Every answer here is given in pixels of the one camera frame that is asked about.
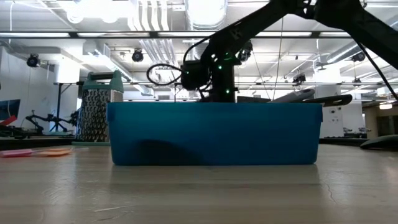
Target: black cushion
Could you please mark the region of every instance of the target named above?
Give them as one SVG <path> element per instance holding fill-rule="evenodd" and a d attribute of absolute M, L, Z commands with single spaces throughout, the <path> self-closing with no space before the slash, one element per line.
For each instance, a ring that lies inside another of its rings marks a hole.
<path fill-rule="evenodd" d="M 361 149 L 398 149 L 398 135 L 381 136 L 368 140 L 360 146 Z"/>

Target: blue plastic bin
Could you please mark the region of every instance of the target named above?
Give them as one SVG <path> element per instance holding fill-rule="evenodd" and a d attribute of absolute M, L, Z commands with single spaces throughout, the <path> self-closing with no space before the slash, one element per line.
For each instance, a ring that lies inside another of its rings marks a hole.
<path fill-rule="evenodd" d="M 296 165 L 317 160 L 322 106 L 109 103 L 121 166 Z"/>

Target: table surface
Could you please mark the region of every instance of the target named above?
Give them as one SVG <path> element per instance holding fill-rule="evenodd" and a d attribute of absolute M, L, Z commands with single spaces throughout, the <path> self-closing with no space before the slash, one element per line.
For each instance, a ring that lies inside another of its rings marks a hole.
<path fill-rule="evenodd" d="M 117 167 L 107 147 L 0 159 L 0 223 L 394 223 L 398 153 L 320 145 L 314 166 Z"/>

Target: security camera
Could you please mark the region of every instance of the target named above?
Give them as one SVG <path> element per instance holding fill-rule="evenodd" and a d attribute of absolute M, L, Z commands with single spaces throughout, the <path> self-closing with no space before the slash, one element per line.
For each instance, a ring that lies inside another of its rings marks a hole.
<path fill-rule="evenodd" d="M 251 43 L 251 40 L 249 40 L 245 43 L 245 45 L 242 47 L 242 49 L 239 50 L 238 59 L 241 62 L 245 62 L 245 61 L 249 60 L 249 57 L 251 56 L 252 51 L 253 51 L 253 45 Z"/>
<path fill-rule="evenodd" d="M 305 81 L 307 81 L 307 79 L 303 73 L 293 77 L 293 83 L 303 83 Z"/>
<path fill-rule="evenodd" d="M 365 60 L 366 56 L 363 52 L 360 52 L 354 56 L 351 57 L 351 60 L 354 62 L 362 62 L 363 60 Z"/>
<path fill-rule="evenodd" d="M 27 66 L 37 68 L 40 66 L 40 59 L 38 54 L 31 54 L 26 61 Z"/>
<path fill-rule="evenodd" d="M 141 62 L 144 59 L 142 49 L 134 49 L 134 53 L 131 58 L 135 62 Z"/>

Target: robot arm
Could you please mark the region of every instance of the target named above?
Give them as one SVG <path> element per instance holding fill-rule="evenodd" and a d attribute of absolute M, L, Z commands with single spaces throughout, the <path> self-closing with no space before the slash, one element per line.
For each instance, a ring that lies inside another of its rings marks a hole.
<path fill-rule="evenodd" d="M 344 30 L 398 69 L 398 32 L 366 12 L 359 0 L 318 0 L 315 5 L 311 5 L 311 0 L 271 0 L 266 6 L 206 38 L 209 44 L 200 61 L 183 62 L 182 86 L 198 90 L 211 82 L 210 93 L 214 101 L 234 102 L 233 65 L 239 61 L 235 54 L 251 38 L 287 14 Z"/>
<path fill-rule="evenodd" d="M 328 27 L 346 31 L 352 38 L 398 69 L 398 32 L 362 8 L 359 0 L 271 0 L 266 6 L 219 30 L 210 37 L 201 63 L 214 67 L 258 33 L 287 14 L 314 19 Z"/>
<path fill-rule="evenodd" d="M 36 127 L 38 133 L 42 134 L 44 128 L 41 127 L 41 126 L 38 124 L 38 122 L 35 122 L 35 121 L 33 120 L 33 118 L 41 119 L 41 120 L 43 120 L 43 121 L 47 121 L 47 120 L 46 120 L 45 118 L 42 118 L 42 117 L 37 116 L 37 115 L 34 115 L 34 114 L 33 114 L 33 115 L 30 115 L 30 116 L 27 116 L 27 117 L 25 118 L 27 121 L 31 122 L 31 123 Z"/>

